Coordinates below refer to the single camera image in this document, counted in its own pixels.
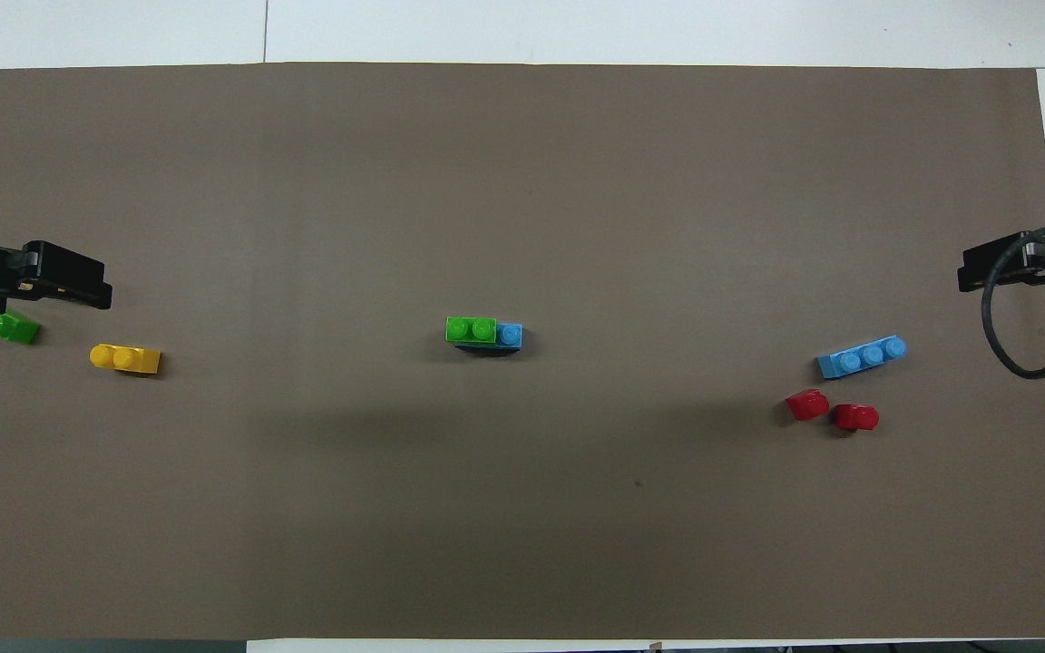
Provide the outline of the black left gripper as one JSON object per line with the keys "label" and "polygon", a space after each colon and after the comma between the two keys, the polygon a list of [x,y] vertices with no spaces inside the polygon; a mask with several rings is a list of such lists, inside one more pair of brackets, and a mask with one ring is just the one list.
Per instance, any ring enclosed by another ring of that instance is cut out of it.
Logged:
{"label": "black left gripper", "polygon": [[62,300],[107,310],[112,286],[104,281],[100,261],[34,240],[21,249],[0,247],[0,313],[11,300]]}

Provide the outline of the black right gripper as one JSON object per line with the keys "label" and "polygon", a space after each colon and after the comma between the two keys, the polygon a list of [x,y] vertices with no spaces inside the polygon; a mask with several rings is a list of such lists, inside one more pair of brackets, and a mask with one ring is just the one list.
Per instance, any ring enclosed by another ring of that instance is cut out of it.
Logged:
{"label": "black right gripper", "polygon": [[1017,231],[963,251],[957,271],[960,291],[1011,284],[1045,285],[1045,227]]}

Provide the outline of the green two-stud block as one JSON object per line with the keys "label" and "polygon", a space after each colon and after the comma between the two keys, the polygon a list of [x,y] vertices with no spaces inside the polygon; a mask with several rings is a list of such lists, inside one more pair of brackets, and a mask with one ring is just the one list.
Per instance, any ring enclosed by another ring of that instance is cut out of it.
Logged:
{"label": "green two-stud block", "polygon": [[8,308],[3,314],[0,314],[0,339],[7,340],[7,342],[30,346],[40,329],[40,323],[13,309]]}
{"label": "green two-stud block", "polygon": [[454,346],[496,346],[497,319],[483,316],[447,316],[444,339]]}

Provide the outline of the blue three-stud block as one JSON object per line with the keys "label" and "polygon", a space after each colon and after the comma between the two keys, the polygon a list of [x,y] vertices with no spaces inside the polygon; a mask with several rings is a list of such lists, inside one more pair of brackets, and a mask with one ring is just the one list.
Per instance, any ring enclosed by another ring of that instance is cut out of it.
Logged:
{"label": "blue three-stud block", "polygon": [[903,359],[905,353],[907,343],[899,336],[888,336],[818,356],[816,363],[825,380],[835,380]]}
{"label": "blue three-stud block", "polygon": [[454,346],[479,356],[509,356],[522,351],[522,324],[497,321],[496,346]]}

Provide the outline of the yellow two-stud block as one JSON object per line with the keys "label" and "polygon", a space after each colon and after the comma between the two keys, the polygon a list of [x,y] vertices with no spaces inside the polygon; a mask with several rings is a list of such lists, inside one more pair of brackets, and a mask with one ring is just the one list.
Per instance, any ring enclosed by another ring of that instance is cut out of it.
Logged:
{"label": "yellow two-stud block", "polygon": [[96,344],[90,351],[93,366],[127,375],[157,375],[161,367],[161,350],[134,346]]}

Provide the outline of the brown paper table mat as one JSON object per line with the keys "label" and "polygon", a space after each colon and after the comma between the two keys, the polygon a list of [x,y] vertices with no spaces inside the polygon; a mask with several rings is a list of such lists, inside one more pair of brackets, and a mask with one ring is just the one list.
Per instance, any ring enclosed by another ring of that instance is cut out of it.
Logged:
{"label": "brown paper table mat", "polygon": [[0,638],[1045,637],[1045,381],[955,281],[1040,226],[1027,70],[0,70],[0,244],[113,285],[0,339]]}

